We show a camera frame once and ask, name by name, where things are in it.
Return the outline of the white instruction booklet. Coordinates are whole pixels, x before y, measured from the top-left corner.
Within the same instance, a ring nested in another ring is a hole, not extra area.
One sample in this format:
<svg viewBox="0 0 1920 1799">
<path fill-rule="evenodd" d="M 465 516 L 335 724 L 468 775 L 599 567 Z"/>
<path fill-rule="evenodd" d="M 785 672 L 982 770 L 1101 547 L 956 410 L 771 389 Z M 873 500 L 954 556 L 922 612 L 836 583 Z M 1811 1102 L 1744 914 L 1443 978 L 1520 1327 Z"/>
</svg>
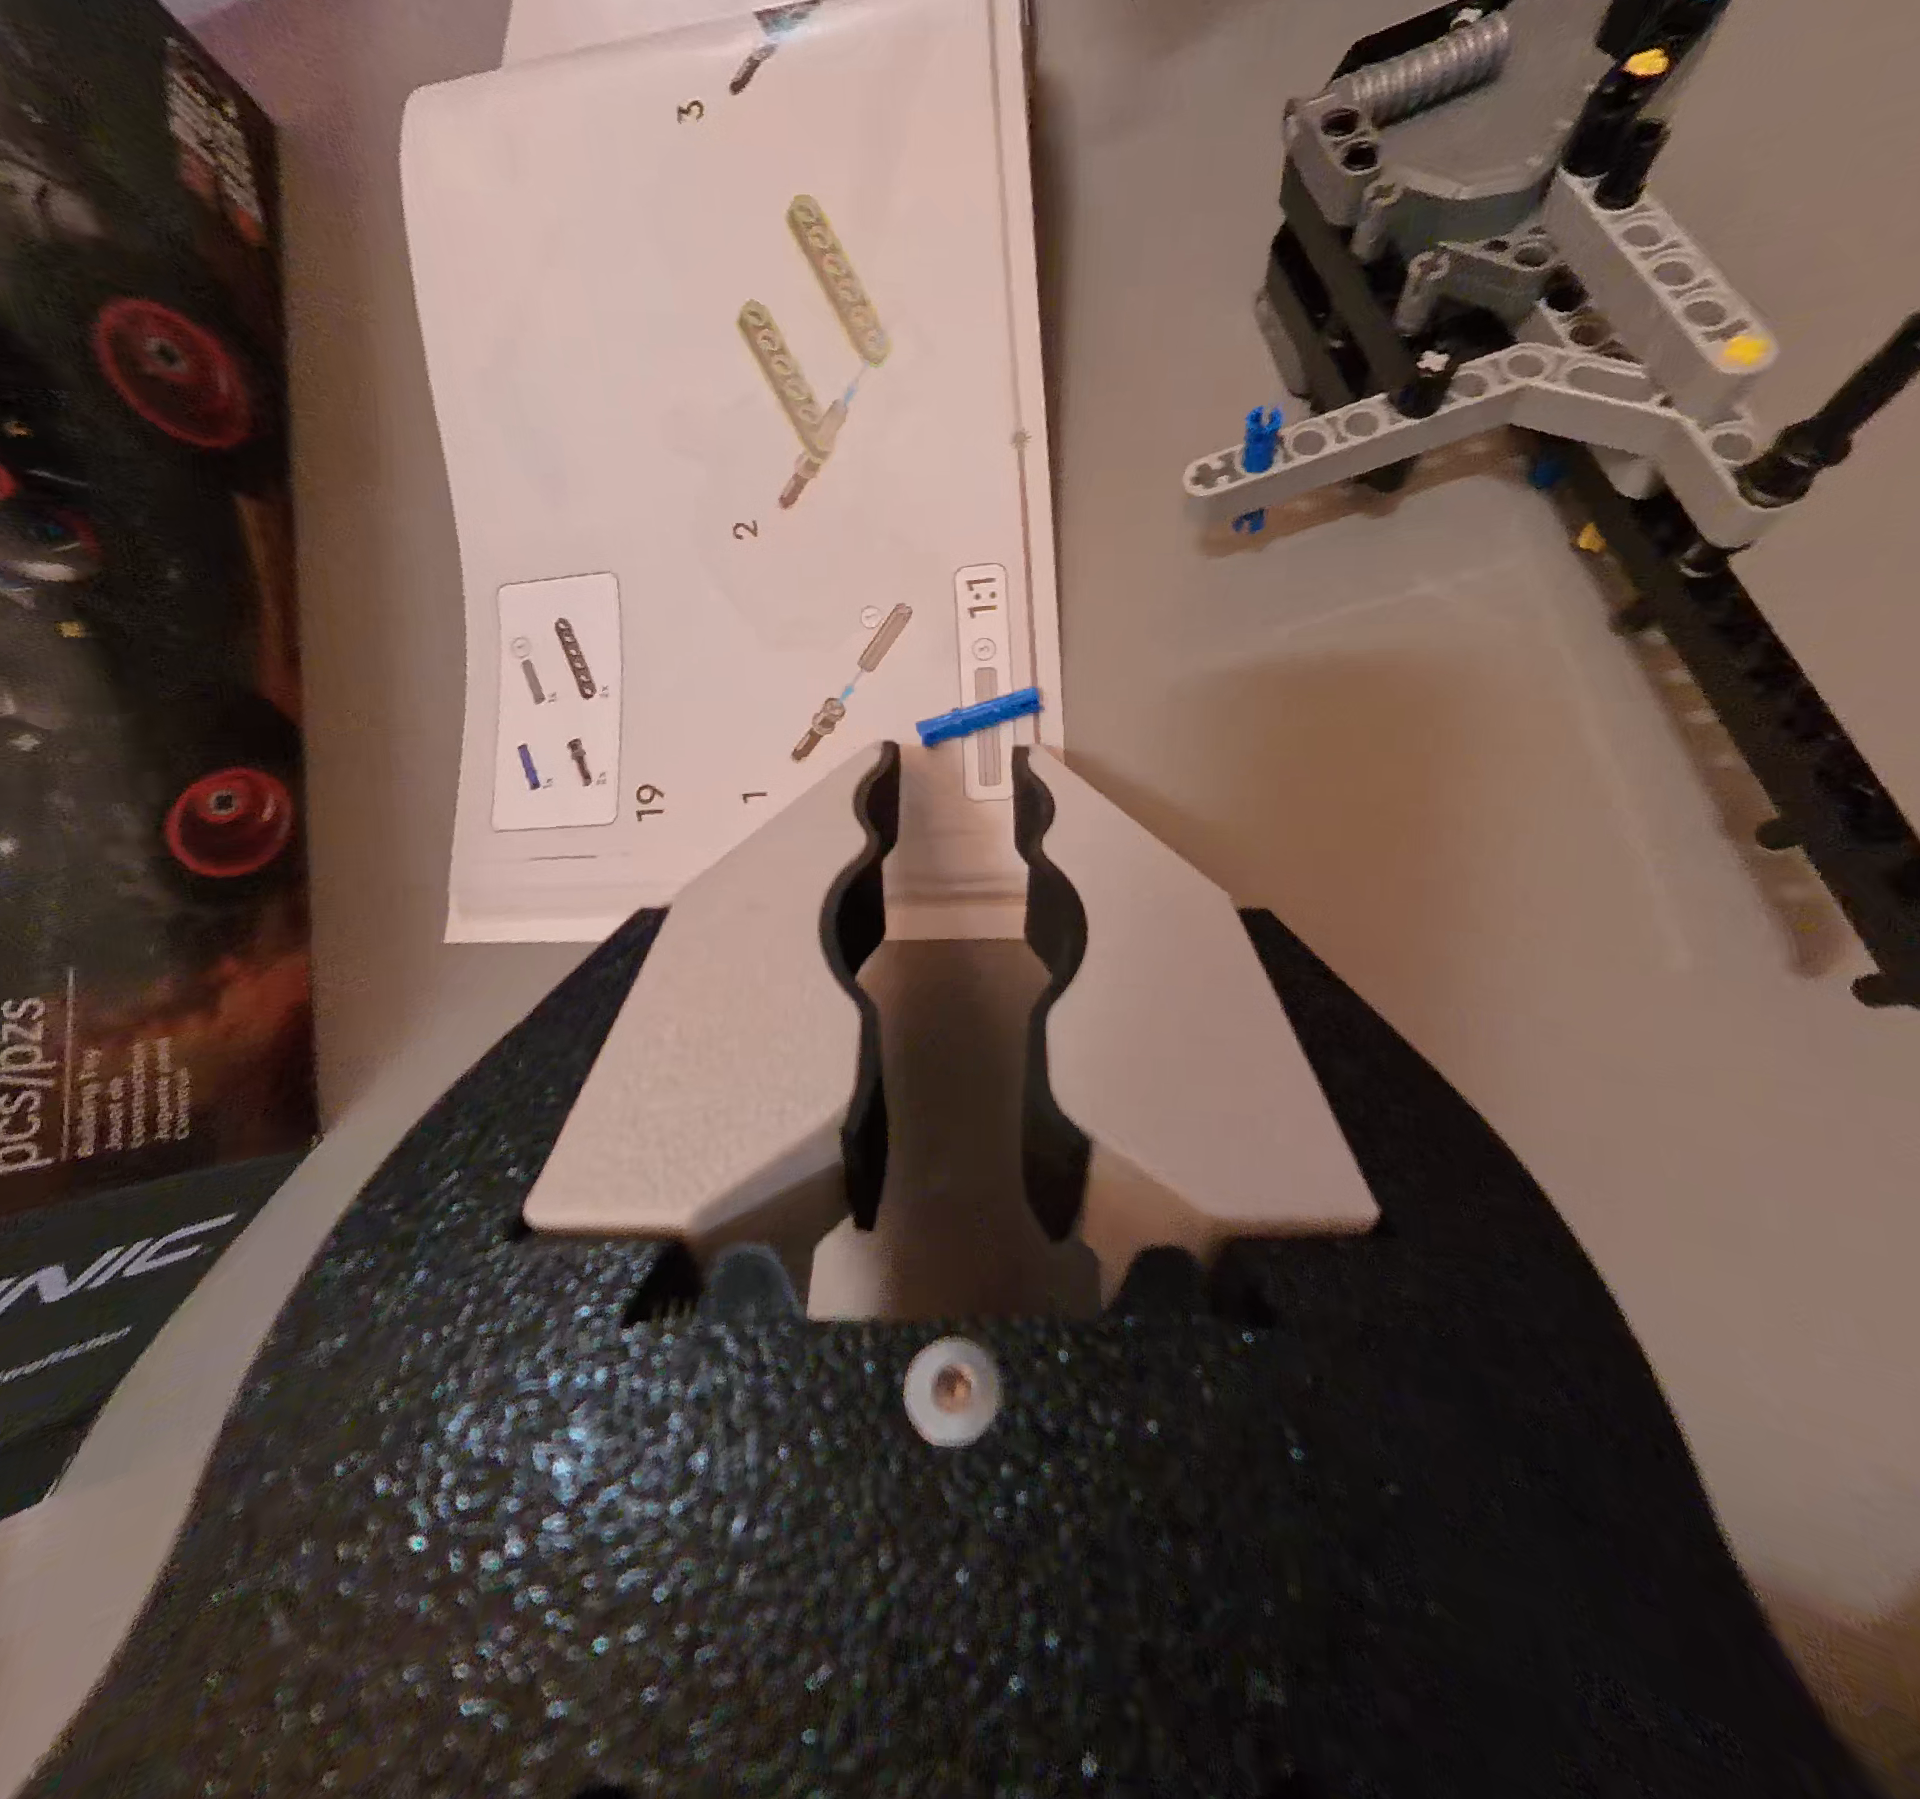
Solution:
<svg viewBox="0 0 1920 1799">
<path fill-rule="evenodd" d="M 1025 0 L 512 0 L 502 44 L 399 147 L 468 616 L 444 938 L 600 941 L 878 740 L 892 930 L 1011 936 L 1009 750 L 1064 737 Z"/>
</svg>

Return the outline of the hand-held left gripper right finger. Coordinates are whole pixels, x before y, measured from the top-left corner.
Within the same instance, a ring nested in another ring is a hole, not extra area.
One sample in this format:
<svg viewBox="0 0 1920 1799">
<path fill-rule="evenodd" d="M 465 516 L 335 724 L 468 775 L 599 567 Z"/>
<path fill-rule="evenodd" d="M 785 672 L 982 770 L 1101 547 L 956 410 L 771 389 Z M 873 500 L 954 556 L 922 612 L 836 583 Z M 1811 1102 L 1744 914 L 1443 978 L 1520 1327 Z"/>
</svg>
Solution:
<svg viewBox="0 0 1920 1799">
<path fill-rule="evenodd" d="M 1011 756 L 1027 948 L 1021 1177 L 1113 1306 L 1148 1254 L 1213 1267 L 1240 1241 L 1379 1222 L 1233 897 L 1049 748 Z"/>
</svg>

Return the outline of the grey black toy brick assembly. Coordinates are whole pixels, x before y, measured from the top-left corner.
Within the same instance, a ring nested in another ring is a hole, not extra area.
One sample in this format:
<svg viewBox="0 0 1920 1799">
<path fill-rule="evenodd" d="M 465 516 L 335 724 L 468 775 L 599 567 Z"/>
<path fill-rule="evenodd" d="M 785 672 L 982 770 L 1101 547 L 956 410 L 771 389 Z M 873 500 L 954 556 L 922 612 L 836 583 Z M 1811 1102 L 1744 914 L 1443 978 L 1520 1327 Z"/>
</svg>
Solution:
<svg viewBox="0 0 1920 1799">
<path fill-rule="evenodd" d="M 1811 868 L 1865 953 L 1854 995 L 1917 1002 L 1915 828 L 1737 556 L 1915 383 L 1908 315 L 1813 411 L 1758 427 L 1778 340 L 1650 187 L 1732 0 L 1446 0 L 1362 36 L 1285 106 L 1280 227 L 1252 300 L 1290 420 L 1260 406 L 1191 462 L 1198 516 L 1256 535 L 1312 493 L 1404 488 L 1443 447 L 1523 434 L 1758 784 L 1764 852 Z"/>
</svg>

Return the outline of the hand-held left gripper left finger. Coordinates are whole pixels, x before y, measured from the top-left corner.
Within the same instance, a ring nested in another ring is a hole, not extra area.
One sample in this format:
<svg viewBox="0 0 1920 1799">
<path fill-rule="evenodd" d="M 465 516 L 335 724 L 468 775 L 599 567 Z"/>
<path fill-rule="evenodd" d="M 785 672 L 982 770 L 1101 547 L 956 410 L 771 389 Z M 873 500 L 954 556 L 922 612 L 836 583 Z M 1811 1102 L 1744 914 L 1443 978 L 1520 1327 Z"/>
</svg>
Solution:
<svg viewBox="0 0 1920 1799">
<path fill-rule="evenodd" d="M 538 1236 L 653 1249 L 623 1324 L 756 1295 L 802 1317 L 822 1242 L 877 1232 L 892 1126 L 861 973 L 899 785 L 898 741 L 861 748 L 658 921 L 521 1209 Z"/>
</svg>

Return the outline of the blue toy connector pin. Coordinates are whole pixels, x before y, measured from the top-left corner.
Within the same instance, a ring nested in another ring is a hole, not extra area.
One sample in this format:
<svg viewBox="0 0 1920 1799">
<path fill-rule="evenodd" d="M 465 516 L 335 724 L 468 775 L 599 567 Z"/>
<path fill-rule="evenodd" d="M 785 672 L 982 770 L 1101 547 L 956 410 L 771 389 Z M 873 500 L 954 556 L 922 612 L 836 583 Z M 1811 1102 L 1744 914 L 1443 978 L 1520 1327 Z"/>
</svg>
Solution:
<svg viewBox="0 0 1920 1799">
<path fill-rule="evenodd" d="M 921 743 L 930 750 L 1004 724 L 1013 724 L 1022 718 L 1033 718 L 1042 708 L 1042 691 L 1037 687 L 1021 687 L 917 720 L 917 736 Z"/>
</svg>

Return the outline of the black toy set box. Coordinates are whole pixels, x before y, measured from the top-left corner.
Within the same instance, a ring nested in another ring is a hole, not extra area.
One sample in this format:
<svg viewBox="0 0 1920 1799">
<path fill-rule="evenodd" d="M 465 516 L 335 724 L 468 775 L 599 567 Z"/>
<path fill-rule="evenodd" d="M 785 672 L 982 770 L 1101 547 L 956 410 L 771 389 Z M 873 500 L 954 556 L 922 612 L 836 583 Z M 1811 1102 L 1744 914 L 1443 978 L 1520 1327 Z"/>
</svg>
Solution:
<svg viewBox="0 0 1920 1799">
<path fill-rule="evenodd" d="M 320 1136 L 278 143 L 2 0 L 2 1511 Z"/>
</svg>

